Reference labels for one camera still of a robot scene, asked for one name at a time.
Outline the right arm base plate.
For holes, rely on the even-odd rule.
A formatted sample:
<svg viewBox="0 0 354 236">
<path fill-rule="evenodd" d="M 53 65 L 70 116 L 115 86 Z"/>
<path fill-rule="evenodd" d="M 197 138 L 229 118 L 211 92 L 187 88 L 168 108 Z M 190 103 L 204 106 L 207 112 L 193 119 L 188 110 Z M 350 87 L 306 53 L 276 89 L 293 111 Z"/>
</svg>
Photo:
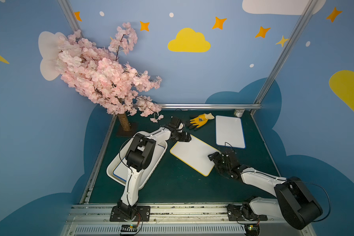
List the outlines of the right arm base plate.
<svg viewBox="0 0 354 236">
<path fill-rule="evenodd" d="M 249 205 L 227 205 L 229 221 L 267 221 L 266 215 L 257 215 Z"/>
</svg>

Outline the yellow-edged whiteboard back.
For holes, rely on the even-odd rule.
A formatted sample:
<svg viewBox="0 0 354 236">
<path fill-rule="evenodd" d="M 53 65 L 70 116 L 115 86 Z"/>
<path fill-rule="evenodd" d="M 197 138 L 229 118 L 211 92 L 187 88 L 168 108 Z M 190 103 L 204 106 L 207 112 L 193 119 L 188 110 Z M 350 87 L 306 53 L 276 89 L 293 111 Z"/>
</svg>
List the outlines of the yellow-edged whiteboard back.
<svg viewBox="0 0 354 236">
<path fill-rule="evenodd" d="M 208 156 L 215 152 L 219 152 L 219 150 L 193 135 L 191 135 L 190 142 L 176 142 L 170 149 L 170 153 L 173 156 L 205 177 L 214 168 L 214 163 L 209 160 Z"/>
</svg>

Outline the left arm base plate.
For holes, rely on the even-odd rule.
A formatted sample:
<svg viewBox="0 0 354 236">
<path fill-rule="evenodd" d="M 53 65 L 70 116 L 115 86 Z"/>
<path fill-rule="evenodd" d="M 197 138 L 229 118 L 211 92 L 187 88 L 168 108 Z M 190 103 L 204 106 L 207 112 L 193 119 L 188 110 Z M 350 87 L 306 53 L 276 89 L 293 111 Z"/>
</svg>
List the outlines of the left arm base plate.
<svg viewBox="0 0 354 236">
<path fill-rule="evenodd" d="M 111 210 L 110 222 L 148 222 L 150 218 L 150 206 L 138 206 L 131 216 L 127 216 L 117 206 Z"/>
</svg>

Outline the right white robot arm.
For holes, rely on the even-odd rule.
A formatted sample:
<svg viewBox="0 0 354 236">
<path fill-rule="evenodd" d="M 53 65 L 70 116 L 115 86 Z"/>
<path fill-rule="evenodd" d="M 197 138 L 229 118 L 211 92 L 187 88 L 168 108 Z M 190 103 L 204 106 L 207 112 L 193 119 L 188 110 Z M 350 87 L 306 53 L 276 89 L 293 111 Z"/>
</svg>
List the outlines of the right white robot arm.
<svg viewBox="0 0 354 236">
<path fill-rule="evenodd" d="M 297 177 L 273 176 L 240 164 L 233 150 L 214 152 L 208 155 L 208 159 L 219 174 L 274 196 L 272 199 L 250 197 L 240 206 L 228 205 L 230 220 L 259 221 L 264 216 L 271 216 L 284 219 L 293 228 L 302 230 L 310 223 L 327 218 L 322 216 L 321 205 L 307 188 L 308 182 Z"/>
</svg>

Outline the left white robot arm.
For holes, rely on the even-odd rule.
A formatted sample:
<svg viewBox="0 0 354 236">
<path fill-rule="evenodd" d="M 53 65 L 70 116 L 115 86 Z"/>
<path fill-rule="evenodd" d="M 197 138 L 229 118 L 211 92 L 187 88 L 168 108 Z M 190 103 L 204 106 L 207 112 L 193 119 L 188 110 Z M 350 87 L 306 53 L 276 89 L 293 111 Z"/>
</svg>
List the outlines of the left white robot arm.
<svg viewBox="0 0 354 236">
<path fill-rule="evenodd" d="M 160 127 L 152 133 L 140 131 L 130 138 L 125 156 L 120 158 L 120 161 L 126 161 L 124 165 L 128 168 L 127 180 L 124 193 L 115 207 L 124 220 L 131 221 L 140 215 L 137 212 L 137 203 L 141 178 L 144 171 L 150 166 L 152 159 L 154 157 L 161 158 L 164 155 L 164 152 L 155 155 L 156 147 L 168 140 L 191 141 L 190 134 L 183 131 L 183 128 L 184 122 L 179 118 L 172 117 L 168 125 Z"/>
</svg>

